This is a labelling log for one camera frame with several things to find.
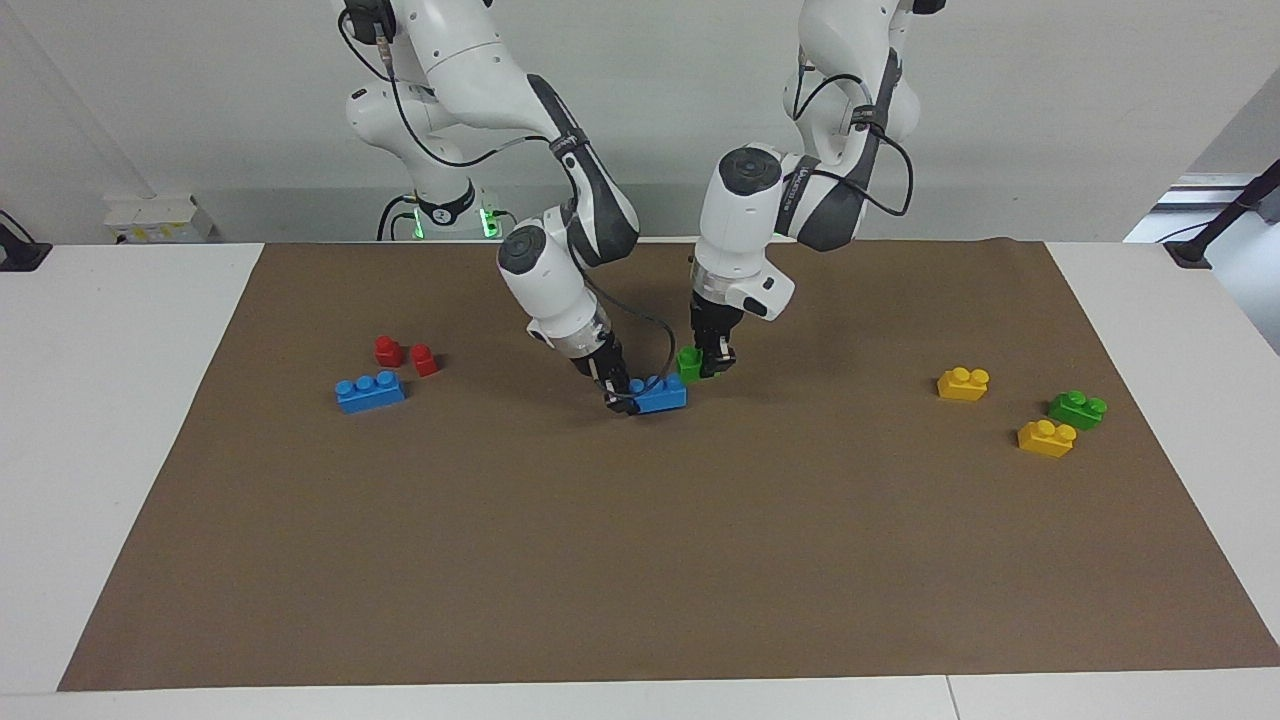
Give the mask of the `blue three-stud toy block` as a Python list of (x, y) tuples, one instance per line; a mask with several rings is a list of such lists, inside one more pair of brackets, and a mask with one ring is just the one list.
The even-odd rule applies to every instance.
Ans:
[(407, 398), (398, 373), (389, 369), (376, 375), (339, 380), (335, 383), (334, 396), (338, 409), (348, 415), (389, 407)]
[(689, 402), (689, 389), (680, 374), (653, 375), (648, 379), (634, 378), (630, 380), (628, 392), (632, 395), (639, 414), (676, 410), (686, 407)]

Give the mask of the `black stand with pole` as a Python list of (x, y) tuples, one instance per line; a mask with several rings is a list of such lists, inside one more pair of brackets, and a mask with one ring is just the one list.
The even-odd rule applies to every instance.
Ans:
[(1258, 210), (1276, 192), (1280, 192), (1280, 158), (1253, 178), (1220, 214), (1204, 223), (1193, 240), (1178, 242), (1165, 240), (1161, 245), (1178, 266), (1212, 270), (1213, 266), (1207, 259), (1211, 243), (1247, 213)]

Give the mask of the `brown paper mat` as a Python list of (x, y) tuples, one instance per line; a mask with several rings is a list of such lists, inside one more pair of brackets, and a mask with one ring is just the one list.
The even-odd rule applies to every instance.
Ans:
[[(493, 249), (266, 247), (60, 688), (1280, 665), (1043, 245), (772, 255), (787, 313), (627, 418)], [(381, 334), (407, 398), (343, 414)], [(1103, 420), (1020, 450), (1070, 389)]]

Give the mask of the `black table clamp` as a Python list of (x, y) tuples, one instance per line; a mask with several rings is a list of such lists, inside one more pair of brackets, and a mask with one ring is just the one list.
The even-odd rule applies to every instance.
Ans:
[(52, 251), (10, 213), (0, 209), (0, 272), (35, 272)]

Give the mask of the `yellow two-stud toy block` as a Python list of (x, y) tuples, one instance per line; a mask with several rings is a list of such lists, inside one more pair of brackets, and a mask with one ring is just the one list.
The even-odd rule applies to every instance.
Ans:
[(987, 395), (989, 380), (986, 369), (954, 366), (943, 372), (936, 387), (941, 398), (975, 402)]
[(1018, 447), (1046, 457), (1062, 457), (1075, 447), (1078, 430), (1050, 419), (1028, 421), (1018, 433)]

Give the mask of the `white box with yellow label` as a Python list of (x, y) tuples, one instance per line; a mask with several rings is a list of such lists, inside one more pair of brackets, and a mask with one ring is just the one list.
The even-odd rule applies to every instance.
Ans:
[(218, 231), (195, 196), (106, 199), (102, 228), (116, 243), (207, 243)]

